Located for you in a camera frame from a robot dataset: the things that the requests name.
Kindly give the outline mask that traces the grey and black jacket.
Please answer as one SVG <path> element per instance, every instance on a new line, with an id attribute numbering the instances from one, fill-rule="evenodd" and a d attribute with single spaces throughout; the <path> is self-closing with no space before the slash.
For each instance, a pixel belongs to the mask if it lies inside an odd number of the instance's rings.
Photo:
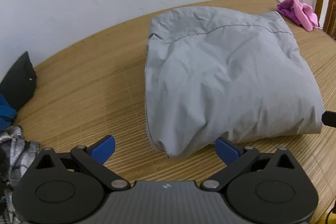
<path id="1" fill-rule="evenodd" d="M 318 84 L 278 12 L 194 6 L 151 20 L 146 132 L 168 158 L 219 137 L 244 143 L 318 134 L 323 112 Z"/>

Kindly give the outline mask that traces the black white plaid shirt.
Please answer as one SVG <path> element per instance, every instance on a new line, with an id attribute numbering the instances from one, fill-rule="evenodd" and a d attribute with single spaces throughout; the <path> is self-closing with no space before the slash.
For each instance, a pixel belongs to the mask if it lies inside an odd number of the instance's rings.
<path id="1" fill-rule="evenodd" d="M 21 126 L 1 132 L 1 223 L 20 223 L 12 195 L 39 151 L 39 143 L 27 141 Z"/>

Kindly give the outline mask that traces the blue garment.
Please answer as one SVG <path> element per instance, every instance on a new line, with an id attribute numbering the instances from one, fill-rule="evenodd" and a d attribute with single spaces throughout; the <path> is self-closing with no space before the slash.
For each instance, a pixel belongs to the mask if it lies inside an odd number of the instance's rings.
<path id="1" fill-rule="evenodd" d="M 18 113 L 14 110 L 4 96 L 0 95 L 0 130 L 4 131 L 13 124 Z"/>

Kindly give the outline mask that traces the black right gripper tip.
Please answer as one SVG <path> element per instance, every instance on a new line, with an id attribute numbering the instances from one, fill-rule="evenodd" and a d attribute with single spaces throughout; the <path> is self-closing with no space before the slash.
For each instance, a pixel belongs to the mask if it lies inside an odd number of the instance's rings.
<path id="1" fill-rule="evenodd" d="M 322 123 L 325 126 L 336 128 L 336 112 L 335 111 L 325 111 L 322 114 Z"/>

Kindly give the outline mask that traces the black garment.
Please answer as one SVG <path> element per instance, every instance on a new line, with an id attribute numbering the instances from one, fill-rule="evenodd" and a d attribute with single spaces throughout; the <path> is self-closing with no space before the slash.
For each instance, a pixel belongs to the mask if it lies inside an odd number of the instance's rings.
<path id="1" fill-rule="evenodd" d="M 37 75 L 25 51 L 9 69 L 1 82 L 1 95 L 10 107 L 19 111 L 34 96 Z"/>

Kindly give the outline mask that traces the pink cloth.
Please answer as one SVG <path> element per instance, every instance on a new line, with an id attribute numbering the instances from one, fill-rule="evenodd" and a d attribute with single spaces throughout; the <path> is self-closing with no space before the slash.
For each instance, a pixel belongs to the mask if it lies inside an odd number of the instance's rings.
<path id="1" fill-rule="evenodd" d="M 317 14 L 307 3 L 300 0 L 284 0 L 277 5 L 277 12 L 286 16 L 298 26 L 302 26 L 306 31 L 319 28 Z"/>

